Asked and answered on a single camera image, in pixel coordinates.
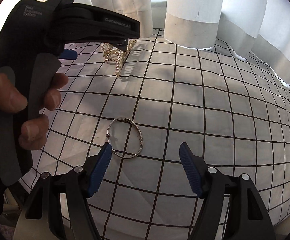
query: engraved bangle band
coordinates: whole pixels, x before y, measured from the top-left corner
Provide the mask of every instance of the engraved bangle band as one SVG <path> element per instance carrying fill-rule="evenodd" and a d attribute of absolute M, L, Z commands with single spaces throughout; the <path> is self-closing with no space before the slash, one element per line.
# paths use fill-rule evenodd
<path fill-rule="evenodd" d="M 136 128 L 136 130 L 138 131 L 138 134 L 139 134 L 139 136 L 140 136 L 141 147 L 140 147 L 140 149 L 138 150 L 137 153 L 135 153 L 134 155 L 131 155 L 131 156 L 121 156 L 121 155 L 117 154 L 116 150 L 114 150 L 113 148 L 112 148 L 112 153 L 114 153 L 115 155 L 117 155 L 118 157 L 120 157 L 120 158 L 122 158 L 122 159 L 131 159 L 131 158 L 133 158 L 133 157 L 136 157 L 137 155 L 139 155 L 139 154 L 141 153 L 141 151 L 142 151 L 142 149 L 143 149 L 143 136 L 142 136 L 141 130 L 138 128 L 137 124 L 134 123 L 132 120 L 130 120 L 130 119 L 128 119 L 128 118 L 123 118 L 123 117 L 114 119 L 114 120 L 109 124 L 109 127 L 108 127 L 108 129 L 107 129 L 107 134 L 106 134 L 107 141 L 108 141 L 108 143 L 110 144 L 110 142 L 109 142 L 109 138 L 110 138 L 109 129 L 110 129 L 110 127 L 112 126 L 112 124 L 113 124 L 114 122 L 118 121 L 118 120 L 124 120 L 124 121 L 127 121 L 127 122 L 129 122 L 131 125 L 133 125 L 133 126 Z"/>

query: human hand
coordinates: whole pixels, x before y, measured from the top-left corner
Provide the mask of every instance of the human hand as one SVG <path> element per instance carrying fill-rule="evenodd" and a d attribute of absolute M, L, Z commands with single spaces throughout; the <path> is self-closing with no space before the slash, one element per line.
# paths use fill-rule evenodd
<path fill-rule="evenodd" d="M 56 73 L 48 89 L 41 107 L 55 110 L 61 103 L 61 94 L 58 89 L 68 83 L 68 77 L 62 73 Z M 13 86 L 7 75 L 0 74 L 0 110 L 7 113 L 17 113 L 27 106 L 27 99 Z M 21 135 L 18 138 L 20 146 L 26 150 L 39 150 L 46 143 L 46 133 L 49 128 L 49 119 L 40 114 L 38 118 L 26 121 L 21 127 Z"/>

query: table surface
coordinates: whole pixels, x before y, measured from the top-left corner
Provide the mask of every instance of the table surface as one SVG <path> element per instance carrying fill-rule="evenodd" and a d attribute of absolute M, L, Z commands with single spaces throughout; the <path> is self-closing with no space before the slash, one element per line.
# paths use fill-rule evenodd
<path fill-rule="evenodd" d="M 180 47 L 157 29 L 137 41 L 116 79 L 100 44 L 66 48 L 79 55 L 59 69 L 69 76 L 59 109 L 42 110 L 50 119 L 48 140 L 33 151 L 34 166 L 21 179 L 27 191 L 42 172 L 66 173 L 97 154 L 111 120 L 125 117 L 139 126 L 144 148 L 132 159 L 113 155 L 99 192 L 88 199 L 104 239 L 187 239 L 202 201 L 180 163 L 182 142 L 224 174 L 249 174 L 273 224 L 290 214 L 290 85 L 253 54 L 238 59 L 220 40 L 209 50 Z M 114 123 L 110 139 L 114 149 L 133 154 L 139 138 L 129 128 Z M 224 233 L 228 200 L 216 239 Z"/>

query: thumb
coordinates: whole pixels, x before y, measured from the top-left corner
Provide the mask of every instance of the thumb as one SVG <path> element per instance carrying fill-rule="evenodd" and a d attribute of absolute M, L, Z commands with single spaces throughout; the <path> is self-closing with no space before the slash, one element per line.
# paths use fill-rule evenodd
<path fill-rule="evenodd" d="M 27 99 L 13 86 L 6 74 L 0 74 L 0 110 L 17 113 L 27 106 Z"/>

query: fingernail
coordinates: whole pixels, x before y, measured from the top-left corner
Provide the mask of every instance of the fingernail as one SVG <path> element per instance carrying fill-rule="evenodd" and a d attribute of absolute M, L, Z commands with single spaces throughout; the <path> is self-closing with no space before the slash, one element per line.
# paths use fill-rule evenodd
<path fill-rule="evenodd" d="M 32 141 L 39 134 L 39 127 L 36 124 L 29 123 L 25 125 L 27 140 Z"/>
<path fill-rule="evenodd" d="M 55 93 L 51 93 L 52 94 L 52 99 L 54 102 L 54 106 L 55 108 L 58 107 L 58 105 L 60 104 L 60 98 L 58 97 L 58 95 Z"/>
<path fill-rule="evenodd" d="M 16 112 L 23 110 L 27 106 L 27 99 L 16 89 L 10 93 L 10 104 Z"/>

